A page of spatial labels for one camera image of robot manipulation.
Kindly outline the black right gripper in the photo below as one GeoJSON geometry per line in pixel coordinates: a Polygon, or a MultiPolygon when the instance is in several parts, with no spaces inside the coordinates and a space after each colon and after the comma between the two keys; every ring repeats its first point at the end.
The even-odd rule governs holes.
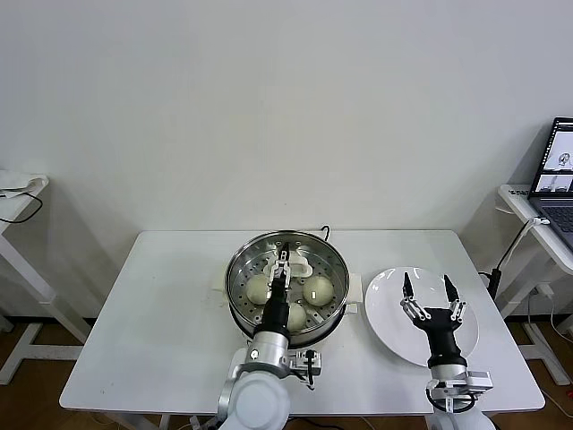
{"type": "Polygon", "coordinates": [[[402,287],[403,298],[400,305],[408,316],[415,322],[415,327],[422,330],[430,348],[428,366],[463,365],[464,358],[456,343],[454,332],[461,326],[466,312],[466,302],[461,300],[458,290],[447,274],[443,276],[449,309],[423,308],[414,295],[413,286],[407,272],[404,273],[402,287]]]}

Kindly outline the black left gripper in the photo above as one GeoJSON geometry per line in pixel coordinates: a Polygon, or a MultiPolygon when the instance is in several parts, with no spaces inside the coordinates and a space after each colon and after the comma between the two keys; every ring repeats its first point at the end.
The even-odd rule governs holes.
{"type": "Polygon", "coordinates": [[[286,283],[290,281],[290,247],[283,244],[278,258],[269,270],[270,298],[263,309],[261,331],[288,334],[289,304],[287,302],[286,283]]]}

